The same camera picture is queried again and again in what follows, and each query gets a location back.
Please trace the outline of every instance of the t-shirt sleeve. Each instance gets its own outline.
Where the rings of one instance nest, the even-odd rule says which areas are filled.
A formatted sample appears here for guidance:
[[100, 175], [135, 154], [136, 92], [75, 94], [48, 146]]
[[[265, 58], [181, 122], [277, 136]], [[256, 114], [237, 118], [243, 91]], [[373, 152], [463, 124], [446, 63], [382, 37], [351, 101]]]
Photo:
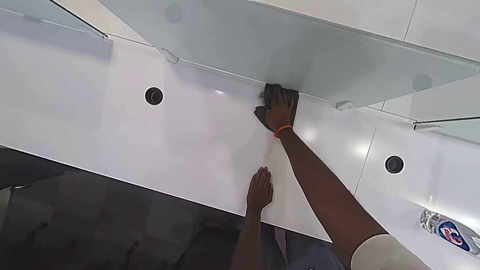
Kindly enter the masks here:
[[352, 270], [431, 270], [395, 237], [380, 234], [367, 239], [353, 253]]

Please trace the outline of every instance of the shelf bracket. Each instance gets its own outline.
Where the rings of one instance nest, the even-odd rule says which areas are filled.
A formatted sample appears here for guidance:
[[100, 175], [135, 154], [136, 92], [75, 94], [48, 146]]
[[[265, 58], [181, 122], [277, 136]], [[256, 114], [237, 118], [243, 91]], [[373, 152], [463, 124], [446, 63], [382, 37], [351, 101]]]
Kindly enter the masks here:
[[439, 125], [415, 125], [415, 126], [413, 126], [413, 130], [418, 131], [418, 132], [427, 132], [427, 131], [437, 130], [439, 128], [440, 128]]
[[168, 61], [172, 62], [172, 63], [178, 63], [179, 62], [179, 59], [177, 57], [175, 57], [171, 52], [169, 52], [167, 49], [164, 49], [164, 48], [161, 48], [160, 49], [160, 52], [165, 54], [165, 57], [167, 58]]
[[337, 103], [335, 108], [337, 108], [338, 110], [350, 109], [352, 108], [352, 104], [353, 102], [351, 101], [343, 101], [343, 102]]

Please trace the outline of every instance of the plastic bottle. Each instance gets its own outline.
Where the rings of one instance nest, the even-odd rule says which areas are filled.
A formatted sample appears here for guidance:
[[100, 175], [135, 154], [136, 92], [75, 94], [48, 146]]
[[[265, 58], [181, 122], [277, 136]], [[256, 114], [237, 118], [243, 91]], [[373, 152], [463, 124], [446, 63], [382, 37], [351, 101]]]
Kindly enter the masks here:
[[474, 240], [475, 237], [480, 243], [480, 236], [462, 223], [439, 213], [424, 210], [420, 217], [420, 226], [465, 250], [470, 255], [480, 258], [478, 256], [480, 248]]

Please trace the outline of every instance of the blue bottle label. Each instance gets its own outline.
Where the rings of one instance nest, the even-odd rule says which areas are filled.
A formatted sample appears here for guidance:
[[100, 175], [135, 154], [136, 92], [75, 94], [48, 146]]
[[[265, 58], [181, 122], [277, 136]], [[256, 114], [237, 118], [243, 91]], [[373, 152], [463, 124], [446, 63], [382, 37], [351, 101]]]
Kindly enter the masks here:
[[446, 221], [440, 224], [440, 226], [438, 226], [438, 233], [443, 239], [447, 240], [448, 242], [460, 247], [465, 251], [470, 251], [470, 247], [465, 242], [453, 222]]

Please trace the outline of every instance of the orange wristband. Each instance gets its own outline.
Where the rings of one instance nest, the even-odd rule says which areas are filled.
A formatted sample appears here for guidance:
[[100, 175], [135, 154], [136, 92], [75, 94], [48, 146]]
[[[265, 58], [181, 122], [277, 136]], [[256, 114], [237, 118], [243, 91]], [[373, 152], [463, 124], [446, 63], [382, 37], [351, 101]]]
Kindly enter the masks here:
[[273, 137], [278, 138], [278, 133], [279, 133], [281, 130], [284, 130], [284, 129], [289, 128], [289, 127], [290, 127], [290, 128], [293, 128], [292, 125], [283, 125], [283, 126], [279, 127], [279, 128], [275, 131], [275, 133], [273, 133]]

